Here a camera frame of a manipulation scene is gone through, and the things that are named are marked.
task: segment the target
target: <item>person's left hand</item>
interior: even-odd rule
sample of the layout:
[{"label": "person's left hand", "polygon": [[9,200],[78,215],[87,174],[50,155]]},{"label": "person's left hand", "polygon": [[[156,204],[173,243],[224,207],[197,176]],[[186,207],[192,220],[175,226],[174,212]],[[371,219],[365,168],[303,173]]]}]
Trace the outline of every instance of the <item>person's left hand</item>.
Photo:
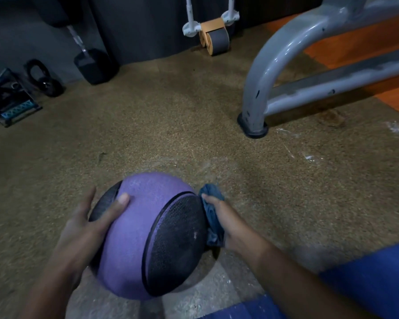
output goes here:
[{"label": "person's left hand", "polygon": [[110,225],[122,214],[130,200],[130,196],[123,193],[100,219],[89,222],[88,214],[95,193],[96,188],[92,188],[78,204],[73,216],[66,223],[45,270],[69,271],[74,280],[74,289],[80,283],[84,269],[101,247]]}]

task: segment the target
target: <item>brown speckled floor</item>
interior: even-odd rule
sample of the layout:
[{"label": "brown speckled floor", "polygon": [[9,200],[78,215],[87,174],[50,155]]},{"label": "brown speckled floor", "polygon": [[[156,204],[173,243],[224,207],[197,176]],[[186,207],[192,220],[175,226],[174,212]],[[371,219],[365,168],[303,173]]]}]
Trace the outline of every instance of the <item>brown speckled floor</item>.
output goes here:
[{"label": "brown speckled floor", "polygon": [[[80,193],[95,183],[101,194],[137,171],[170,172],[197,190],[217,183],[251,225],[314,271],[399,242],[399,134],[387,125],[398,112],[355,91],[271,117],[263,139],[241,133],[243,83],[268,37],[256,27],[221,56],[131,64],[0,126],[0,319],[14,313]],[[280,82],[322,69],[301,55]],[[313,115],[316,107],[337,108]],[[68,318],[197,318],[260,293],[237,257],[207,253],[178,292],[142,304],[86,273]]]}]

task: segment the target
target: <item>rubber foot cap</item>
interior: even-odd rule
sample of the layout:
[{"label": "rubber foot cap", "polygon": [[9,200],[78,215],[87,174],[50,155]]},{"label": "rubber foot cap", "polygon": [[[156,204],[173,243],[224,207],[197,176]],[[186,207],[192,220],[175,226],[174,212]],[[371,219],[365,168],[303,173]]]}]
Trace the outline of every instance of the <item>rubber foot cap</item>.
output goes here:
[{"label": "rubber foot cap", "polygon": [[250,131],[248,126],[246,125],[244,119],[243,119],[243,113],[239,113],[237,122],[239,126],[241,127],[242,131],[246,136],[248,136],[250,139],[260,139],[266,136],[266,134],[269,132],[269,127],[266,124],[266,122],[263,123],[263,128],[259,131]]}]

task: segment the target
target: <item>black kettlebell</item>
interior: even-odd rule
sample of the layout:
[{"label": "black kettlebell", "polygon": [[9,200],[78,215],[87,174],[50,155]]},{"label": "black kettlebell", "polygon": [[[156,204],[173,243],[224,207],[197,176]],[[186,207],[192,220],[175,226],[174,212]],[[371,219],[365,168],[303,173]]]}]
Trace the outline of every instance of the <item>black kettlebell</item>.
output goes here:
[{"label": "black kettlebell", "polygon": [[[31,71],[34,67],[38,67],[43,76],[38,80],[33,77]],[[24,65],[25,71],[31,84],[38,88],[44,95],[49,97],[57,97],[64,92],[64,87],[61,83],[50,76],[47,67],[38,59],[31,59]]]}]

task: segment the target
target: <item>blue mat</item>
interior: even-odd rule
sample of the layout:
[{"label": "blue mat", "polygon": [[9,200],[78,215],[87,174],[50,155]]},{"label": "blue mat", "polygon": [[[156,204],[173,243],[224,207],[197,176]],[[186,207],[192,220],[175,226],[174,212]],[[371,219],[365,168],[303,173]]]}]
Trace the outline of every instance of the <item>blue mat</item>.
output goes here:
[{"label": "blue mat", "polygon": [[[399,244],[321,273],[341,294],[384,319],[399,319]],[[285,318],[272,299],[259,299],[223,309],[203,319]]]}]

